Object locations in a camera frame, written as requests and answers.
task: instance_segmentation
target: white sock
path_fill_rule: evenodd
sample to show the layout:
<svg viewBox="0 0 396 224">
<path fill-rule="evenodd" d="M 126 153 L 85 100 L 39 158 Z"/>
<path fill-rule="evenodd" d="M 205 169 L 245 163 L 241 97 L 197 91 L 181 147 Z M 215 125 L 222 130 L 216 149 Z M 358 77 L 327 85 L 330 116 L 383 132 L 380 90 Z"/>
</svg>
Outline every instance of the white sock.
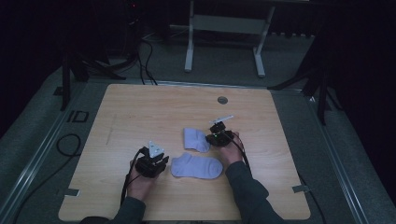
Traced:
<svg viewBox="0 0 396 224">
<path fill-rule="evenodd" d="M 221 174 L 222 164 L 215 158 L 195 157 L 185 152 L 179 158 L 172 159 L 171 172 L 177 177 L 214 179 Z"/>
<path fill-rule="evenodd" d="M 192 148 L 199 152 L 207 152 L 210 144 L 206 141 L 206 135 L 200 130 L 184 128 L 184 148 Z"/>
</svg>

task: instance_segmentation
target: dark background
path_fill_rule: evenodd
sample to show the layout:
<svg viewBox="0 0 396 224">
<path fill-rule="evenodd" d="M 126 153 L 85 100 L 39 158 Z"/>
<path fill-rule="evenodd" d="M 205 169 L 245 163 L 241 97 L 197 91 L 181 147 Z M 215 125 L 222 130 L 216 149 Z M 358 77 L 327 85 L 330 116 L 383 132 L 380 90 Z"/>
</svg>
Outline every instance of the dark background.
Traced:
<svg viewBox="0 0 396 224">
<path fill-rule="evenodd" d="M 310 4 L 277 3 L 270 32 L 316 35 L 305 61 L 313 66 L 331 54 L 331 87 L 360 137 L 373 166 L 396 202 L 396 3 L 395 1 Z M 134 13 L 163 38 L 169 24 L 188 24 L 189 1 L 136 1 Z M 253 2 L 241 11 L 222 3 L 219 14 L 264 17 Z M 212 13 L 213 2 L 198 11 Z M 42 82 L 62 64 L 64 52 L 75 49 L 106 62 L 122 51 L 120 36 L 127 17 L 122 1 L 6 1 L 0 8 L 0 104 L 2 136 Z"/>
</svg>

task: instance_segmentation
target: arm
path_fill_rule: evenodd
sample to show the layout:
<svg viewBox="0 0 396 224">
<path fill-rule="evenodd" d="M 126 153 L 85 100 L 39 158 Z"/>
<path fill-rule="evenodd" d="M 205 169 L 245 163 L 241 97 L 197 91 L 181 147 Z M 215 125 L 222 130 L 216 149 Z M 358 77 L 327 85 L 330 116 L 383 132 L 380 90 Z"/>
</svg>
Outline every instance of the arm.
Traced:
<svg viewBox="0 0 396 224">
<path fill-rule="evenodd" d="M 134 168 L 130 175 L 130 181 L 138 175 L 139 173 Z M 147 178 L 138 176 L 137 179 L 131 182 L 127 188 L 127 197 L 120 207 L 119 212 L 116 214 L 114 219 L 108 221 L 107 224 L 140 224 L 146 210 L 144 200 L 149 195 L 157 177 Z"/>
<path fill-rule="evenodd" d="M 243 148 L 238 133 L 235 133 L 234 141 Z M 225 165 L 228 166 L 225 174 L 233 189 L 233 199 L 243 223 L 285 223 L 268 203 L 268 190 L 251 176 L 237 146 L 230 143 L 226 147 L 221 147 L 219 151 Z"/>
</svg>

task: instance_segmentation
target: metal stand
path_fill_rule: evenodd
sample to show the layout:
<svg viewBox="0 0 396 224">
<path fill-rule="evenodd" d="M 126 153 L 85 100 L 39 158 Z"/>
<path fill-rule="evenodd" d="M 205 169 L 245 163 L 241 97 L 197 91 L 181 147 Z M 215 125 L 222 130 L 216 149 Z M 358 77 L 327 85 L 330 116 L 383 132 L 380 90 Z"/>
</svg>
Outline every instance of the metal stand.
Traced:
<svg viewBox="0 0 396 224">
<path fill-rule="evenodd" d="M 305 96 L 313 96 L 315 94 L 315 91 L 320 87 L 317 114 L 320 122 L 323 125 L 326 125 L 324 119 L 324 110 L 326 107 L 326 94 L 329 83 L 329 76 L 326 70 L 312 68 L 311 70 L 305 73 L 297 74 L 295 77 L 287 81 L 284 81 L 278 85 L 267 87 L 267 90 L 280 91 L 288 87 L 289 85 L 296 83 L 304 78 L 308 78 L 308 81 L 306 82 L 302 90 Z"/>
<path fill-rule="evenodd" d="M 189 25 L 189 45 L 187 46 L 186 63 L 184 70 L 192 70 L 192 58 L 194 53 L 193 32 L 194 30 L 207 30 L 217 32 L 241 33 L 260 35 L 261 40 L 257 47 L 253 48 L 253 56 L 256 62 L 257 74 L 265 77 L 264 66 L 262 65 L 262 46 L 274 15 L 275 7 L 271 7 L 266 20 L 253 20 L 231 17 L 218 17 L 194 14 L 194 0 L 190 0 L 190 25 Z"/>
</svg>

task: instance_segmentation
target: person's left hand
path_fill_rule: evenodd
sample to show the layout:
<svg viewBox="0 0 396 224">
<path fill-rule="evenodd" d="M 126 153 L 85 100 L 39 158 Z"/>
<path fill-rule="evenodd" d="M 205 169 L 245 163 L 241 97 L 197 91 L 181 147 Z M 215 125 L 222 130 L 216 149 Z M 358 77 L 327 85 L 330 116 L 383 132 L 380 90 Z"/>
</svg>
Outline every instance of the person's left hand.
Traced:
<svg viewBox="0 0 396 224">
<path fill-rule="evenodd" d="M 129 177 L 129 182 L 135 178 L 134 181 L 127 188 L 127 196 L 136 198 L 137 200 L 144 201 L 152 187 L 155 184 L 155 180 L 157 180 L 158 176 L 154 178 L 148 178 L 144 176 L 139 176 L 140 174 L 136 171 L 135 168 L 132 169 L 131 175 Z"/>
</svg>

